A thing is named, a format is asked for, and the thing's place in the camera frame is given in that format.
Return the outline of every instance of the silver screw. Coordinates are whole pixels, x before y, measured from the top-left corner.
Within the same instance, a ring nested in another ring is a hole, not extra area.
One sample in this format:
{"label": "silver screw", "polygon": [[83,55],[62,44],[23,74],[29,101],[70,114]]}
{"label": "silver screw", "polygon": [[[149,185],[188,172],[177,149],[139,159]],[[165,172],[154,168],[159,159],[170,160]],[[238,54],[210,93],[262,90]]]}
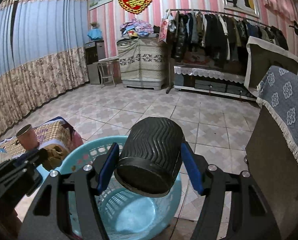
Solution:
{"label": "silver screw", "polygon": [[56,177],[58,175],[58,173],[59,173],[58,171],[52,171],[49,174],[51,177]]}
{"label": "silver screw", "polygon": [[216,166],[216,165],[213,165],[213,164],[210,164],[210,165],[208,166],[208,170],[209,170],[209,171],[216,171],[216,170],[217,170],[217,166]]}
{"label": "silver screw", "polygon": [[84,171],[90,171],[92,169],[92,166],[90,164],[87,164],[83,167]]}
{"label": "silver screw", "polygon": [[245,178],[249,178],[250,177],[250,173],[248,171],[243,171],[242,172],[242,176]]}

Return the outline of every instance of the curtain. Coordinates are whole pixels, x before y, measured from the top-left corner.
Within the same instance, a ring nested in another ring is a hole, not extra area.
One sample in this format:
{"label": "curtain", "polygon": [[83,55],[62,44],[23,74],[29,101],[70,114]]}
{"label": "curtain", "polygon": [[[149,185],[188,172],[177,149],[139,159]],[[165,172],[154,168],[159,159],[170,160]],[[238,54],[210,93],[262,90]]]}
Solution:
{"label": "curtain", "polygon": [[264,0],[265,6],[278,12],[285,18],[294,21],[296,19],[296,12],[293,0]]}
{"label": "curtain", "polygon": [[87,82],[87,0],[0,5],[0,135],[30,111]]}

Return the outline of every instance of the blue gripper pad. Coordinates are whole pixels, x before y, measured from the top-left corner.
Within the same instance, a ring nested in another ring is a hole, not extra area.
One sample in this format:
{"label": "blue gripper pad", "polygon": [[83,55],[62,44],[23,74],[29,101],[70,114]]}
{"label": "blue gripper pad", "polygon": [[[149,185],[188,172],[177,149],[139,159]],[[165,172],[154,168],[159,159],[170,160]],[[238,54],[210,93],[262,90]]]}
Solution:
{"label": "blue gripper pad", "polygon": [[204,170],[201,171],[201,169],[199,169],[199,166],[201,165],[198,166],[198,164],[194,159],[194,155],[195,154],[193,153],[193,151],[191,150],[187,142],[181,144],[181,158],[187,169],[191,184],[193,188],[196,191],[198,191],[200,195],[202,195],[202,192],[203,192],[202,173],[204,172]]}
{"label": "blue gripper pad", "polygon": [[98,177],[98,186],[97,191],[100,195],[104,190],[107,189],[111,176],[113,174],[114,169],[117,166],[119,160],[119,145],[114,143],[107,154],[100,155],[99,157],[106,157],[105,163],[103,164],[101,171]]}

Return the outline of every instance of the brown sofa side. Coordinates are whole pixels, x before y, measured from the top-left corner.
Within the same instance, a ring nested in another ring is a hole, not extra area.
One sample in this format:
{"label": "brown sofa side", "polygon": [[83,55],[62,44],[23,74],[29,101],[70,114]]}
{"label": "brown sofa side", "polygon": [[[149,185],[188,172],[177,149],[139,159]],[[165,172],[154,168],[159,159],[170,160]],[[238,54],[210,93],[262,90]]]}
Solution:
{"label": "brown sofa side", "polygon": [[249,171],[285,239],[298,224],[298,164],[278,124],[263,106],[246,146]]}

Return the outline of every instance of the wavy ridged texture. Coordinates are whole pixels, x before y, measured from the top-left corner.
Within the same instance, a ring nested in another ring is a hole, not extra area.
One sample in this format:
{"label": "wavy ridged texture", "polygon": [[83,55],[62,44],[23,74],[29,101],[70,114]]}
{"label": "wavy ridged texture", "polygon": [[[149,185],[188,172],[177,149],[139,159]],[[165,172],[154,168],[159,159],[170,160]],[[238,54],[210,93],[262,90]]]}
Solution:
{"label": "wavy ridged texture", "polygon": [[180,147],[183,139],[182,129],[172,120],[147,117],[132,127],[120,160],[131,157],[132,161],[135,157],[150,161],[153,169],[158,166],[170,176],[169,181],[174,182],[182,163]]}

